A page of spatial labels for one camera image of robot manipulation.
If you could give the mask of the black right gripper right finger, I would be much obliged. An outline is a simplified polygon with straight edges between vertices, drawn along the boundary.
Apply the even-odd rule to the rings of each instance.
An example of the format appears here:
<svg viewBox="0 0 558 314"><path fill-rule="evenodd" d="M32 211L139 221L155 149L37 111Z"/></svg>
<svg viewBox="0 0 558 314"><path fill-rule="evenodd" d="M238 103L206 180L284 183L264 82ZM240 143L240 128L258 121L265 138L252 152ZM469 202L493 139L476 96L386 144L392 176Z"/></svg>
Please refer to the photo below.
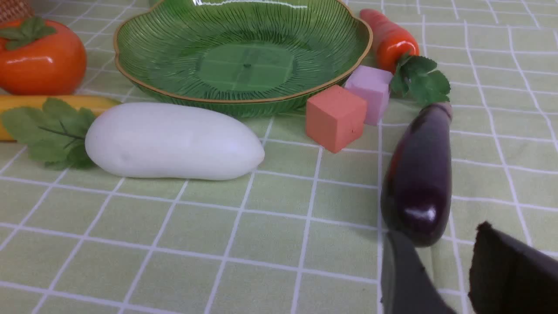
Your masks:
<svg viewBox="0 0 558 314"><path fill-rule="evenodd" d="M477 314L555 314L557 260L495 229L477 226L469 300Z"/></svg>

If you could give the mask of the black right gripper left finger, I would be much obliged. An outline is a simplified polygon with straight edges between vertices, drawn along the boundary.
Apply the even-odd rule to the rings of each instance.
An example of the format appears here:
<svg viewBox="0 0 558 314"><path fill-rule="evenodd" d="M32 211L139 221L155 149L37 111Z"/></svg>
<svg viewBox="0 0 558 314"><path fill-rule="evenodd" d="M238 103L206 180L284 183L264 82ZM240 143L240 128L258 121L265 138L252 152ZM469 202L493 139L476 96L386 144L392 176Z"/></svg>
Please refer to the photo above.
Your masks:
<svg viewBox="0 0 558 314"><path fill-rule="evenodd" d="M383 313L455 313L432 284L412 242L401 232L385 235L382 259Z"/></svg>

